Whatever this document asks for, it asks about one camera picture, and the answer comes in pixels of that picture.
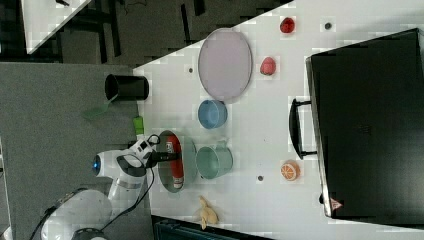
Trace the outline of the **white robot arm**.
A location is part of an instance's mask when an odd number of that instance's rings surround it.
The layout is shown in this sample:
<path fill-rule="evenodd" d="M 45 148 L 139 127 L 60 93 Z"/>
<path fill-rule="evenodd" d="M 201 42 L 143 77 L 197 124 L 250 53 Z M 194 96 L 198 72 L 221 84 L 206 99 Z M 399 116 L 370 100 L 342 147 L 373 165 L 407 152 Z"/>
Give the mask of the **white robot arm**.
<path fill-rule="evenodd" d="M 108 191 L 79 188 L 59 199 L 41 221 L 41 240 L 109 240 L 104 230 L 147 195 L 147 172 L 181 156 L 178 150 L 158 151 L 158 144 L 141 139 L 125 150 L 97 154 L 92 170 L 110 181 Z"/>

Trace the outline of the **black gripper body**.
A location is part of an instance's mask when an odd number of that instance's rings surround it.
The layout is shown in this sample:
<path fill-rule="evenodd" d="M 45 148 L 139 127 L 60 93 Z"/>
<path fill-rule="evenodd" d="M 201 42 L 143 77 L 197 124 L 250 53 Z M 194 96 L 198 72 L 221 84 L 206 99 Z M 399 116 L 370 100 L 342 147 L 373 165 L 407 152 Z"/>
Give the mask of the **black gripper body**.
<path fill-rule="evenodd" d="M 167 153 L 167 152 L 152 152 L 147 159 L 146 166 L 154 167 L 160 162 L 174 161 L 179 158 L 178 153 Z"/>

